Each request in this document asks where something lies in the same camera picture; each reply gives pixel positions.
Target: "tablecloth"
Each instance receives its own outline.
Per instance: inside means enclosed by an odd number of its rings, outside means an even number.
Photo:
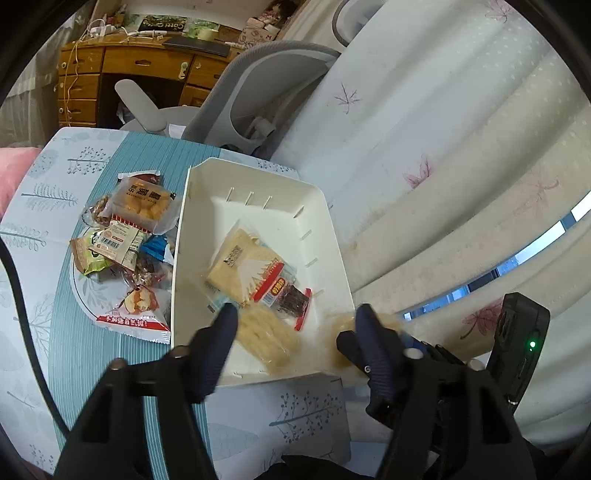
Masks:
[[[74,299],[68,243],[83,229],[89,199],[108,193],[122,171],[158,168],[164,186],[183,193],[187,169],[219,157],[297,178],[293,169],[248,155],[156,135],[107,129],[63,128],[43,149],[11,202],[0,235],[20,276],[41,369],[68,426],[108,362],[159,358],[166,345],[145,342],[92,324]],[[82,295],[107,302],[88,282]],[[53,472],[64,439],[41,398],[28,362],[3,268],[0,269],[0,423],[21,456]],[[146,402],[148,445],[155,478],[165,478],[154,399]],[[205,432],[204,407],[196,407]]]

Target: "curtain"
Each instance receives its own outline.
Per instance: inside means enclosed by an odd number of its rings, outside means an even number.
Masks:
[[[403,314],[515,255],[591,189],[591,104],[502,0],[390,0],[328,72],[272,160],[325,193],[356,304]],[[552,315],[517,410],[549,444],[591,420],[591,214],[470,295],[407,324],[490,351],[505,293]]]
[[[57,62],[60,48],[80,37],[94,1],[68,19],[39,49],[0,107],[0,147],[43,148],[58,128]]]
[[[318,43],[343,51],[332,31],[332,18],[342,0],[307,0],[297,17],[285,29],[283,40]]]

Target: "gray chair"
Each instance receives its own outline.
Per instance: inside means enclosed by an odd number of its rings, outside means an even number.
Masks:
[[[333,16],[332,28],[336,39],[348,47],[365,24],[384,6],[387,0],[343,0]]]
[[[338,56],[331,48],[298,41],[249,48],[230,62],[203,105],[191,107],[194,117],[182,139],[251,154],[297,111]],[[191,116],[188,107],[158,110],[132,80],[119,81],[115,90],[143,131],[168,135],[171,121]]]

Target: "black cable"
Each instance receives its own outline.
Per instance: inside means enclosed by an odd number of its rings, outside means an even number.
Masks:
[[[39,365],[39,359],[37,358],[37,352],[35,351],[35,345],[33,344],[33,337],[31,336],[31,329],[29,327],[27,310],[25,308],[25,299],[22,296],[21,282],[18,279],[17,268],[14,265],[12,256],[1,237],[0,260],[2,260],[2,265],[8,274],[10,287],[12,288],[12,296],[14,297],[14,303],[17,307],[18,323],[21,326],[22,339],[25,342],[27,356],[29,357],[29,362],[31,363],[35,380],[37,380],[37,385],[39,385],[41,395],[43,395],[43,400],[45,400],[53,420],[56,422],[61,434],[67,438],[70,433],[70,429],[67,427],[66,422],[62,418],[60,411],[58,410],[57,405],[51,396],[51,392],[49,391],[49,387],[47,386],[47,382],[43,376],[43,371],[41,370],[41,365]]]

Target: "pink cushion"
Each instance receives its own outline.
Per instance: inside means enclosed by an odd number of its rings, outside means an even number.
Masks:
[[[0,148],[0,218],[40,152],[34,147]]]

